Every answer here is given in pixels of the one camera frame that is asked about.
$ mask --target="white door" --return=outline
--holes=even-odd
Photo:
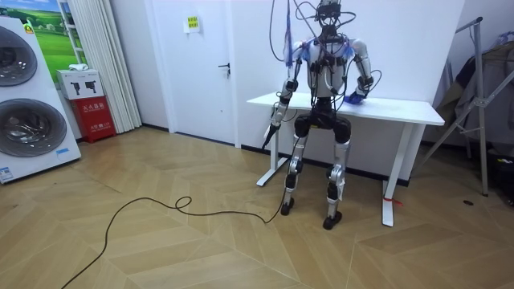
[[[235,142],[224,1],[153,0],[160,55],[177,132]],[[185,33],[197,16],[199,33]]]

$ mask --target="washing machine door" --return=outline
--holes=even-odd
[[[0,26],[0,87],[24,83],[37,69],[38,60],[31,46],[13,31]]]
[[[51,105],[15,99],[0,103],[0,152],[37,157],[57,149],[66,137],[66,120]]]

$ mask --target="white box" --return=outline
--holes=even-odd
[[[94,69],[86,71],[58,70],[57,79],[64,97],[69,100],[104,96],[100,74]]]

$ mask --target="red cabinet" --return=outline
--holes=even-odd
[[[85,141],[93,143],[96,140],[116,135],[105,96],[70,101]]]

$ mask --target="robot leg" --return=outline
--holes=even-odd
[[[311,128],[309,115],[298,116],[295,121],[295,149],[289,162],[288,175],[285,181],[284,203],[280,209],[283,216],[289,215],[289,211],[295,205],[295,199],[292,193],[298,185],[298,175],[302,172],[304,164],[302,158],[304,156],[305,144],[307,143],[308,131]]]
[[[343,198],[345,189],[345,170],[350,149],[351,124],[344,117],[338,116],[334,125],[336,143],[334,144],[334,166],[327,170],[328,188],[327,218],[323,222],[326,230],[331,230],[341,219],[341,212],[337,211],[339,201]]]

